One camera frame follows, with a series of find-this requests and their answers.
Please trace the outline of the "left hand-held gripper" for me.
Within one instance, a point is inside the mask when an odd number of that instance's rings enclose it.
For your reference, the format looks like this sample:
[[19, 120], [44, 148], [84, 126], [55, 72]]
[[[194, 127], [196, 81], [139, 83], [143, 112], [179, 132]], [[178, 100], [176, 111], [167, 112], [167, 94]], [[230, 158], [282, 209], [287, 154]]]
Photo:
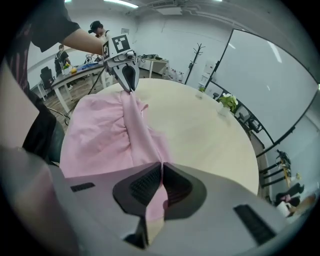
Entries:
[[131, 49], [126, 34], [112, 37], [111, 34], [105, 33], [102, 59], [106, 71], [115, 75], [126, 92], [137, 89], [140, 69], [136, 62], [136, 53]]

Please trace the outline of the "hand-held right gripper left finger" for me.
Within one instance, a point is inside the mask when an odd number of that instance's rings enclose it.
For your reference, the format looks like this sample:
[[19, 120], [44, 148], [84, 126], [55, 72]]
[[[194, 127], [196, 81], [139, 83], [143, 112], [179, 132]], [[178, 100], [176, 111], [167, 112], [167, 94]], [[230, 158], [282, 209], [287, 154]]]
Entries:
[[158, 256], [147, 251], [146, 209], [161, 180], [159, 163], [65, 178], [51, 167], [58, 202], [80, 256]]

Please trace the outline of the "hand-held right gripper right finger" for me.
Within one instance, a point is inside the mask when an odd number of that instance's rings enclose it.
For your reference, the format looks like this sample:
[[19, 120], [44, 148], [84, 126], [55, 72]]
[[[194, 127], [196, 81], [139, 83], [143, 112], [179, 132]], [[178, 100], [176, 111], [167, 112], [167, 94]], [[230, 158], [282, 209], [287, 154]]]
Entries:
[[164, 164], [164, 226], [149, 246], [160, 256], [235, 256], [273, 239], [281, 213], [239, 183], [198, 169]]

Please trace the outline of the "pink cartoon sweatshirt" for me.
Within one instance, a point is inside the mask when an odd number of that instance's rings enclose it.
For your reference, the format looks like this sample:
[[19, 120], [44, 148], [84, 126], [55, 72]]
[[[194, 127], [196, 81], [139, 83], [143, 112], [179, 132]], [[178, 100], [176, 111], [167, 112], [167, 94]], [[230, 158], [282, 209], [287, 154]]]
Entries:
[[147, 122], [148, 104], [125, 91], [93, 94], [77, 104], [66, 131], [60, 169], [72, 184], [94, 183], [78, 197], [96, 210], [116, 205], [113, 178], [144, 164], [171, 162], [166, 136]]

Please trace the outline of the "person's left forearm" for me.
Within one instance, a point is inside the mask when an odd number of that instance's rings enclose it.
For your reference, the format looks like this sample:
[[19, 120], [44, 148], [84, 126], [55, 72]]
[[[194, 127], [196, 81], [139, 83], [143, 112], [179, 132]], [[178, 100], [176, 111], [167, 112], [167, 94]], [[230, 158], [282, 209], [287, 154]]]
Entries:
[[75, 50], [100, 56], [103, 54], [103, 41], [89, 35], [81, 28], [72, 32], [60, 43]]

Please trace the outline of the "person's black printed t-shirt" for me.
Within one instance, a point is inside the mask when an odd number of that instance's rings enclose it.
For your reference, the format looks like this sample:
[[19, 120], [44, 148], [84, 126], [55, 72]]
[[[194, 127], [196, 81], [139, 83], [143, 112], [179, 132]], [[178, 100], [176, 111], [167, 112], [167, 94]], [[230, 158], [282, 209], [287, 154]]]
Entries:
[[79, 27], [76, 22], [71, 21], [63, 0], [47, 0], [40, 10], [21, 26], [5, 54], [17, 84], [39, 111], [22, 147], [48, 163], [53, 163], [48, 159], [48, 150], [57, 119], [30, 90], [27, 72], [29, 47], [34, 44], [45, 52]]

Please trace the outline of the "blue cloth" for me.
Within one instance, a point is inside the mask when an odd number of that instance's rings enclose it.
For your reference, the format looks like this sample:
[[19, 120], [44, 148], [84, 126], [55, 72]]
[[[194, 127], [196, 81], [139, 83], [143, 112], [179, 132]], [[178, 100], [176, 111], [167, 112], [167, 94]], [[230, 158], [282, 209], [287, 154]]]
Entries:
[[82, 65], [79, 65], [76, 69], [77, 70], [83, 70], [83, 69], [87, 69], [87, 68], [91, 68], [93, 66], [96, 66], [98, 64], [98, 62], [92, 62], [92, 63], [85, 63]]

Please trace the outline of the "row of clear water jugs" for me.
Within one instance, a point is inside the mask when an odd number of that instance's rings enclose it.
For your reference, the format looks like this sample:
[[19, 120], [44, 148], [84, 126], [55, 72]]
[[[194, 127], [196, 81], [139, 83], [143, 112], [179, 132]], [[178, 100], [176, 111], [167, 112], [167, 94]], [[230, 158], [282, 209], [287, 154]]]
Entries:
[[162, 78], [182, 84], [184, 82], [184, 73], [176, 71], [173, 68], [166, 67], [162, 73]]

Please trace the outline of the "dark desk with white legs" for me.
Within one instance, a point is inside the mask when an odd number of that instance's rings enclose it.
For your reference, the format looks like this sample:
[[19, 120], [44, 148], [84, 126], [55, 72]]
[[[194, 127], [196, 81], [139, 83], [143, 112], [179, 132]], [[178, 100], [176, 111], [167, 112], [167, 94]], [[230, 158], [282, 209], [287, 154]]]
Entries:
[[67, 106], [67, 103], [65, 102], [61, 92], [60, 88], [65, 88], [65, 91], [67, 93], [68, 98], [72, 101], [73, 98], [70, 94], [70, 91], [67, 88], [67, 83], [70, 83], [76, 79], [82, 78], [84, 76], [89, 76], [91, 78], [91, 84], [94, 84], [94, 76], [93, 73], [100, 73], [104, 68], [104, 65], [102, 63], [97, 63], [94, 65], [91, 65], [89, 67], [84, 68], [84, 65], [80, 65], [79, 69], [75, 73], [68, 73], [68, 74], [60, 74], [55, 81], [53, 82], [51, 89], [54, 90], [60, 104], [62, 105], [64, 111], [68, 113], [70, 111], [69, 107]]

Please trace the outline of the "black coat rack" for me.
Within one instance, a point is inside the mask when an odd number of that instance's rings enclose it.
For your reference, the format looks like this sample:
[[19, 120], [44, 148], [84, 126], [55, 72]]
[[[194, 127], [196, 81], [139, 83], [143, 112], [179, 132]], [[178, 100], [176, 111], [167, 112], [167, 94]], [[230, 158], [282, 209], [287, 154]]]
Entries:
[[202, 53], [203, 53], [202, 49], [204, 49], [204, 48], [205, 48], [205, 46], [202, 43], [197, 43], [197, 47], [193, 48], [194, 57], [190, 61], [189, 66], [188, 66], [189, 72], [191, 72], [193, 70], [193, 67], [197, 63], [197, 59], [199, 56], [202, 55]]

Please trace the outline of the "ceiling light panel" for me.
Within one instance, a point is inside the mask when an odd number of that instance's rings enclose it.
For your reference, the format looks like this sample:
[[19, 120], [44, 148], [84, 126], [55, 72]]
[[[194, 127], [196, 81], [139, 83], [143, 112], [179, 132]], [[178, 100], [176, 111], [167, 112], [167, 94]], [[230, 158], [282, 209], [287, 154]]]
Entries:
[[122, 5], [122, 6], [126, 6], [129, 8], [133, 8], [133, 9], [137, 9], [139, 6], [136, 4], [132, 4], [123, 0], [103, 0], [104, 2], [108, 2], [108, 3], [113, 3], [113, 4], [118, 4], [118, 5]]

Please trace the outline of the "white ceiling air conditioner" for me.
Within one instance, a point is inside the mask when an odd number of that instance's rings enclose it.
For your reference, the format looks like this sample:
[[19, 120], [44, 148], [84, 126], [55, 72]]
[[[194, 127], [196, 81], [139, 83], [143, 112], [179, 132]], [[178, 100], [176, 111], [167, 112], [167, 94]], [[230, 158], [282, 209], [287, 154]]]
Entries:
[[161, 7], [156, 8], [155, 10], [163, 16], [182, 15], [182, 9], [179, 6]]

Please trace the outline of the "person's grey-green trousers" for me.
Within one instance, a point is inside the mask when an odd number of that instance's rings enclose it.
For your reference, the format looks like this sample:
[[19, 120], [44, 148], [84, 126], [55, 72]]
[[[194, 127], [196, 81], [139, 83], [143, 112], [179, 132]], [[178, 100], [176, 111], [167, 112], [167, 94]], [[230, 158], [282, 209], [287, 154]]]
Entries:
[[47, 157], [51, 162], [60, 163], [64, 137], [65, 131], [63, 126], [59, 121], [56, 121], [47, 153]]

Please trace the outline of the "white-flowered potted plant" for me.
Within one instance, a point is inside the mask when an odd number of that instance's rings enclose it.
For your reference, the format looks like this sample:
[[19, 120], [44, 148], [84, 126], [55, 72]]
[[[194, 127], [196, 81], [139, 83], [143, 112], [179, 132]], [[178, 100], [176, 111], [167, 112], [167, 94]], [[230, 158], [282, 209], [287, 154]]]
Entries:
[[218, 113], [224, 117], [226, 117], [228, 113], [233, 114], [239, 104], [237, 98], [234, 95], [225, 92], [218, 100], [222, 105]]

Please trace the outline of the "yellow-top desk with black legs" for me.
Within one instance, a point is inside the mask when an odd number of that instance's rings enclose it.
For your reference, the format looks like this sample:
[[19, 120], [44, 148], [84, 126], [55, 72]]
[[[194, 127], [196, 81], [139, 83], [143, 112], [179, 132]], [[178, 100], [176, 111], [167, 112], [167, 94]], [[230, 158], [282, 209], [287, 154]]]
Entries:
[[259, 184], [261, 188], [266, 188], [279, 182], [285, 181], [288, 188], [291, 186], [291, 160], [288, 154], [279, 149], [276, 150], [277, 157], [275, 163], [259, 170]]

